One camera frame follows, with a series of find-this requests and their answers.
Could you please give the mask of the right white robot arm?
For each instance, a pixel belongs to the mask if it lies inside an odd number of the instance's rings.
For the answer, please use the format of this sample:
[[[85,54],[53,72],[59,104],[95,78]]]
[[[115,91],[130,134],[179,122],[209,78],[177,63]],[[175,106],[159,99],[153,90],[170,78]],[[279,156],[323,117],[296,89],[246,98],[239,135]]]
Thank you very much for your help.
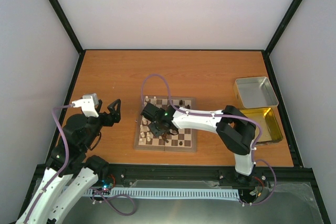
[[[141,116],[150,122],[149,130],[156,137],[177,134],[182,129],[218,135],[234,154],[235,171],[244,176],[252,174],[258,124],[236,107],[228,105],[223,110],[200,111],[173,105],[163,109],[148,103]]]

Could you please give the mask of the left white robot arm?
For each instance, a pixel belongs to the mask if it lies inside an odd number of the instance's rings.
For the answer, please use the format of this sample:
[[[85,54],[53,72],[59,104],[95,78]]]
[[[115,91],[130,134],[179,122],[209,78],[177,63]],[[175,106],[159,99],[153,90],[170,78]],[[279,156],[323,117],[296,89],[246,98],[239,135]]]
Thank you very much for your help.
[[[87,152],[97,146],[103,127],[112,127],[121,120],[121,100],[101,112],[102,101],[87,94],[71,102],[68,108],[80,108],[64,126],[57,122],[58,144],[52,149],[42,181],[17,223],[62,223],[82,194],[95,183],[109,177],[109,164],[103,158]]]

